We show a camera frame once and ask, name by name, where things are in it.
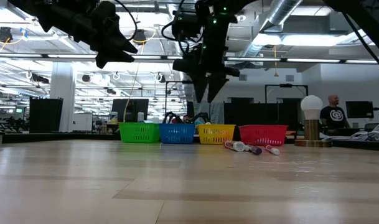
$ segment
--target yellow basket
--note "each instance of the yellow basket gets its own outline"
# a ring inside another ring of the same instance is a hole
[[[201,144],[222,144],[232,140],[234,124],[200,124],[198,126]]]

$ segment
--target plastic basket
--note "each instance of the plastic basket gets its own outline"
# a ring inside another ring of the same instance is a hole
[[[241,141],[256,146],[281,146],[286,138],[285,125],[245,125],[240,126]]]
[[[119,123],[121,141],[131,143],[154,143],[160,140],[159,124]]]
[[[167,144],[192,144],[194,124],[160,124],[160,139]]]
[[[198,127],[201,144],[222,144],[232,140],[234,124],[200,124]]]

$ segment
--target pillar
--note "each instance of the pillar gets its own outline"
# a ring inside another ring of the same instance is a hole
[[[73,131],[73,114],[75,111],[76,73],[73,63],[54,62],[51,76],[51,99],[63,99],[59,131]]]

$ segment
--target blue basket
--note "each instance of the blue basket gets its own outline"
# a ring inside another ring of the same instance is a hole
[[[192,144],[194,124],[160,124],[160,139],[167,144]]]

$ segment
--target green basket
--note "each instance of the green basket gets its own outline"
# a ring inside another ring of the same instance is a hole
[[[119,123],[121,141],[126,143],[154,143],[160,140],[159,124]]]

